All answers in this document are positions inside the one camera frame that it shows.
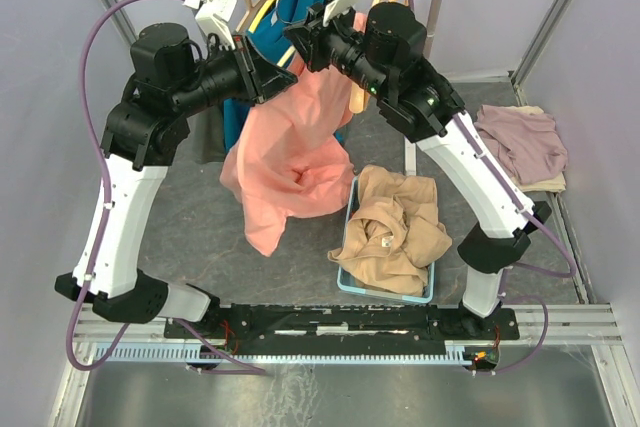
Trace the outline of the pink t shirt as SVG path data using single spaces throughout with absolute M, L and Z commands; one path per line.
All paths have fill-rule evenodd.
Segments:
M 333 67 L 310 72 L 299 56 L 289 69 L 297 83 L 250 109 L 220 174 L 242 205 L 247 241 L 264 256 L 278 247 L 288 218 L 341 210 L 354 178 L 335 136 L 352 119 L 351 81 Z

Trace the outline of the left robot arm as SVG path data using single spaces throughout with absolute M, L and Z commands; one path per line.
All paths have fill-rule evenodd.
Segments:
M 56 292 L 91 304 L 95 314 L 111 322 L 179 318 L 201 337 L 219 330 L 216 296 L 145 274 L 138 256 L 154 198 L 190 134 L 189 118 L 227 99 L 264 103 L 297 81 L 265 59 L 248 37 L 235 35 L 232 42 L 234 49 L 203 58 L 179 24 L 141 31 L 130 49 L 134 73 L 107 117 L 98 149 L 109 178 L 85 251 L 73 271 L 56 278 Z

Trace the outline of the beige t shirt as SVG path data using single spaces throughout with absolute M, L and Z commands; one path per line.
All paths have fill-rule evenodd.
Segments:
M 358 176 L 359 207 L 328 259 L 375 290 L 420 296 L 429 266 L 452 246 L 439 220 L 434 179 L 368 165 Z

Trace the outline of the cream plastic hanger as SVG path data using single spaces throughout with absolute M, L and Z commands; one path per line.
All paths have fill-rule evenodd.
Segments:
M 293 46 L 290 46 L 277 62 L 277 66 L 294 74 L 299 74 L 304 69 L 304 62 Z

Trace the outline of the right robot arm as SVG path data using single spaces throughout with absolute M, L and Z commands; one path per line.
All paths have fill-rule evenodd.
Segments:
M 521 260 L 551 208 L 516 187 L 482 142 L 464 101 L 424 56 L 427 30 L 409 7 L 373 6 L 362 31 L 353 9 L 331 20 L 326 9 L 313 5 L 284 35 L 309 71 L 333 66 L 374 97 L 386 122 L 426 153 L 471 207 L 477 222 L 458 247 L 468 266 L 458 317 L 463 333 L 481 338 L 495 326 L 505 269 Z

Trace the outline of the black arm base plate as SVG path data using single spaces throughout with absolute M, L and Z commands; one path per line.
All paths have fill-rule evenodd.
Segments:
M 248 305 L 220 307 L 193 326 L 208 340 L 229 340 L 240 355 L 441 355 L 447 341 L 520 338 L 515 312 L 500 307 L 478 318 L 435 305 Z

